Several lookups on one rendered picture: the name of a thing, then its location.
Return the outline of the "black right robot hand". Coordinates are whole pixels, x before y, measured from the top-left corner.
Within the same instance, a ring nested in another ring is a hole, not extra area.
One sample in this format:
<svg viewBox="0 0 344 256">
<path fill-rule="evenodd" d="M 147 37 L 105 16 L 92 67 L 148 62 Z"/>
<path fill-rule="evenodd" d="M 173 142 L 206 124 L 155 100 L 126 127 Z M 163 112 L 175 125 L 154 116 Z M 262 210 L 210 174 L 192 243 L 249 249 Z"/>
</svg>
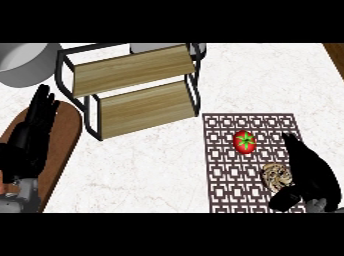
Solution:
<svg viewBox="0 0 344 256">
<path fill-rule="evenodd" d="M 325 198 L 333 210 L 342 203 L 342 187 L 333 168 L 318 153 L 294 134 L 282 134 L 290 154 L 294 185 L 285 187 L 272 197 L 269 207 L 282 212 L 300 202 Z"/>
</svg>

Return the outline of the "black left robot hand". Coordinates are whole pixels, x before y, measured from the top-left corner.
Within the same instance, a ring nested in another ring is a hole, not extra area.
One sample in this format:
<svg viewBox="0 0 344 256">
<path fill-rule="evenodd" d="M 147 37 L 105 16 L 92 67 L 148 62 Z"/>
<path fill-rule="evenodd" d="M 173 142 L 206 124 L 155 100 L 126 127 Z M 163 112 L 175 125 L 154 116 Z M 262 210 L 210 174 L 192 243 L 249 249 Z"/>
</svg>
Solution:
<svg viewBox="0 0 344 256">
<path fill-rule="evenodd" d="M 5 183 L 37 178 L 43 172 L 60 105 L 51 86 L 42 84 L 31 100 L 26 120 L 15 126 L 9 141 L 0 142 L 0 170 Z"/>
</svg>

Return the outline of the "beige speckled cupcake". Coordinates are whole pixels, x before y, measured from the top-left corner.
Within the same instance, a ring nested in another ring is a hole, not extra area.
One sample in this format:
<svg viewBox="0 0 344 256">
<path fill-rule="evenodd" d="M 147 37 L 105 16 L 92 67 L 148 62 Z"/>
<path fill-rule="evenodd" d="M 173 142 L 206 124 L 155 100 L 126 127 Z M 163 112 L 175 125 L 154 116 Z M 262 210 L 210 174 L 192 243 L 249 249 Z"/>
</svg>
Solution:
<svg viewBox="0 0 344 256">
<path fill-rule="evenodd" d="M 263 166 L 262 178 L 265 186 L 274 193 L 294 184 L 291 171 L 281 163 L 268 163 Z"/>
</svg>

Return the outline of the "brown patterned placemat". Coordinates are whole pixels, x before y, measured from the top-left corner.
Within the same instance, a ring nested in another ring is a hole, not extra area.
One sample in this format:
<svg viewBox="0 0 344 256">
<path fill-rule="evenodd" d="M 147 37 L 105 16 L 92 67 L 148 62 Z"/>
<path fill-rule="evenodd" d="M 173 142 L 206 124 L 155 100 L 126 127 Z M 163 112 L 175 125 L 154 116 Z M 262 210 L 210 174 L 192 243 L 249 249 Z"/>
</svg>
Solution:
<svg viewBox="0 0 344 256">
<path fill-rule="evenodd" d="M 206 113 L 204 142 L 212 213 L 277 213 L 269 208 L 275 193 L 263 185 L 262 169 L 269 163 L 290 166 L 284 133 L 302 138 L 293 113 Z M 249 131 L 256 150 L 241 154 L 235 134 Z"/>
</svg>

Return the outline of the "brown wooden cutting board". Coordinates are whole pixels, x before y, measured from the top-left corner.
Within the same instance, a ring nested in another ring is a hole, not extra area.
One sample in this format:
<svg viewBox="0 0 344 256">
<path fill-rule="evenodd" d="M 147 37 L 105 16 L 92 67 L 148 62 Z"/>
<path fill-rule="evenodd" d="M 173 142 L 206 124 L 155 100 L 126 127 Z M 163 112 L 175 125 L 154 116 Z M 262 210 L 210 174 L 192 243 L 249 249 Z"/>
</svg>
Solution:
<svg viewBox="0 0 344 256">
<path fill-rule="evenodd" d="M 42 198 L 40 209 L 45 211 L 55 187 L 67 166 L 83 131 L 83 118 L 77 108 L 67 102 L 61 102 L 55 125 L 51 133 L 49 154 L 45 170 L 39 176 L 39 196 Z M 5 193 L 18 193 L 20 185 L 8 184 Z"/>
</svg>

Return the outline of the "red tomato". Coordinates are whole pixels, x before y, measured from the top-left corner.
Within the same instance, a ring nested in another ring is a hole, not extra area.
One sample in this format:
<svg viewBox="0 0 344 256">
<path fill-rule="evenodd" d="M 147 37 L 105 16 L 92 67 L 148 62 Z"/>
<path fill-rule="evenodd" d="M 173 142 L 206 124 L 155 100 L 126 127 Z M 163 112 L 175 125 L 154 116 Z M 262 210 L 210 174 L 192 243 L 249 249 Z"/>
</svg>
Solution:
<svg viewBox="0 0 344 256">
<path fill-rule="evenodd" d="M 257 147 L 256 136 L 246 130 L 234 135 L 234 146 L 241 154 L 250 154 Z"/>
</svg>

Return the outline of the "grey pot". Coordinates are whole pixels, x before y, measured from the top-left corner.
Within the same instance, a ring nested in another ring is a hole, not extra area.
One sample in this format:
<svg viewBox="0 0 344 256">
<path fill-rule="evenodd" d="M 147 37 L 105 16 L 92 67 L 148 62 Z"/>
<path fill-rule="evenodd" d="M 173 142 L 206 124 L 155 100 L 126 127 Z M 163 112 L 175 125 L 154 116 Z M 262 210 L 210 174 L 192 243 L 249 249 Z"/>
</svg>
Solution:
<svg viewBox="0 0 344 256">
<path fill-rule="evenodd" d="M 60 43 L 0 43 L 0 82 L 14 88 L 43 82 L 57 70 Z"/>
</svg>

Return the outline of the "wooden tiered shelf black frame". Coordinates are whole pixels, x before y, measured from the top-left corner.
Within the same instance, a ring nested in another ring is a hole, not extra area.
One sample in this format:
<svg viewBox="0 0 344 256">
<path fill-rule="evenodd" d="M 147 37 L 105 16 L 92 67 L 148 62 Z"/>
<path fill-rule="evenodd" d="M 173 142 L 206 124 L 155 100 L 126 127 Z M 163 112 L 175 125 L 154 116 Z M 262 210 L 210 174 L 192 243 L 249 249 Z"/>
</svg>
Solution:
<svg viewBox="0 0 344 256">
<path fill-rule="evenodd" d="M 200 115 L 198 80 L 204 50 L 178 43 L 116 58 L 74 64 L 70 56 L 108 48 L 96 43 L 58 53 L 57 67 L 70 68 L 74 85 L 55 72 L 57 85 L 79 109 L 98 105 L 98 121 L 86 130 L 98 140 L 122 136 Z"/>
</svg>

